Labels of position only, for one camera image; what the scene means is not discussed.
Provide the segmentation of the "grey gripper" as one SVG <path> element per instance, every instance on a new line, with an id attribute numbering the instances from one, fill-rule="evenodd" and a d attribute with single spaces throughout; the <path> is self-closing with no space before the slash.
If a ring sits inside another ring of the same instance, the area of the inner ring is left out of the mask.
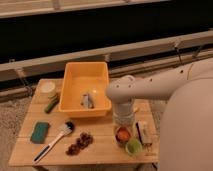
<path id="1" fill-rule="evenodd" d="M 114 104 L 113 120 L 117 125 L 131 127 L 135 120 L 133 105 L 130 103 Z"/>

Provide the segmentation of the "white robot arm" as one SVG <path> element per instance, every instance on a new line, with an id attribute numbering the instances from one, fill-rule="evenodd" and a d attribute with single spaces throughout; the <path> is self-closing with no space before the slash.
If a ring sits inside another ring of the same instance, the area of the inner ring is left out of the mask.
<path id="1" fill-rule="evenodd" d="M 136 99 L 165 100 L 160 121 L 158 171 L 213 171 L 213 58 L 108 85 L 114 114 L 133 113 Z"/>

